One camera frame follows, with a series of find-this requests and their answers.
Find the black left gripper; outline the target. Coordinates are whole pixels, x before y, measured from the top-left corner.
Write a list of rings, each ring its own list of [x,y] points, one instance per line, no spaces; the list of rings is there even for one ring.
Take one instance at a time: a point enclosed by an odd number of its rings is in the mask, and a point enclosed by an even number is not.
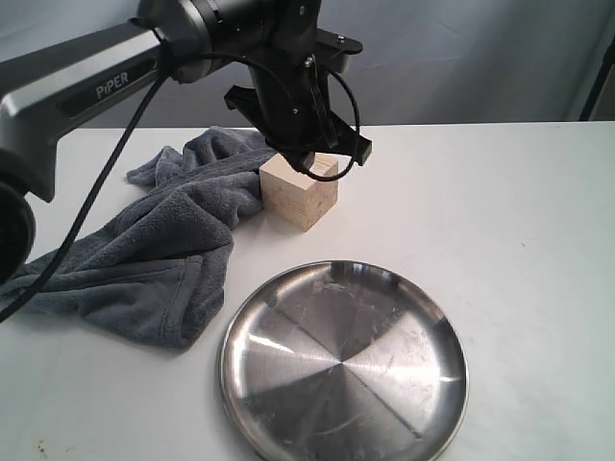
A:
[[[225,95],[229,109],[241,113],[266,143],[304,162],[313,153],[347,156],[363,165],[372,152],[372,141],[332,111],[329,77],[336,73],[319,66],[314,52],[294,64],[289,55],[274,48],[250,55],[263,69],[250,70],[252,86],[233,86]]]

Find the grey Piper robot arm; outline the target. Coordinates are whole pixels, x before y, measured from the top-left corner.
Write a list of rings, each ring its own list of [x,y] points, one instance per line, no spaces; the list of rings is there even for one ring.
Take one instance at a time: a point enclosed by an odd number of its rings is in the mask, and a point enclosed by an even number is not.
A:
[[[317,1],[143,1],[129,22],[1,65],[1,276],[27,259],[35,218],[51,201],[59,140],[140,89],[195,83],[245,62],[252,83],[225,95],[294,167],[314,153],[358,164],[371,142],[331,108],[328,80],[360,42],[322,30]]]

